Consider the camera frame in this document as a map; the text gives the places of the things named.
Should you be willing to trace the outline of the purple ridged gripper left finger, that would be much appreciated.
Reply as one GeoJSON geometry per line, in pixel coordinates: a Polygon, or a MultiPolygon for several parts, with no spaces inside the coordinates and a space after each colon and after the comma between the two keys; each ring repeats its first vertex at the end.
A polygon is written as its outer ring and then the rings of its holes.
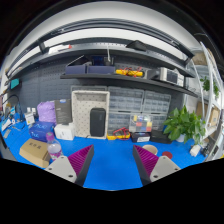
{"type": "Polygon", "coordinates": [[[89,145],[68,157],[60,156],[46,168],[46,171],[83,186],[93,155],[94,146],[89,145]]]}

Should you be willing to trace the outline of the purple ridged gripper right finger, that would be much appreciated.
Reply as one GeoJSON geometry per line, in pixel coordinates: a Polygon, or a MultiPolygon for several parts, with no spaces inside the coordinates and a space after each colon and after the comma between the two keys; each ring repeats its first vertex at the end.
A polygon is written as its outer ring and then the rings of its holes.
{"type": "Polygon", "coordinates": [[[167,156],[158,157],[140,146],[134,145],[132,154],[143,186],[180,170],[167,156]]]}

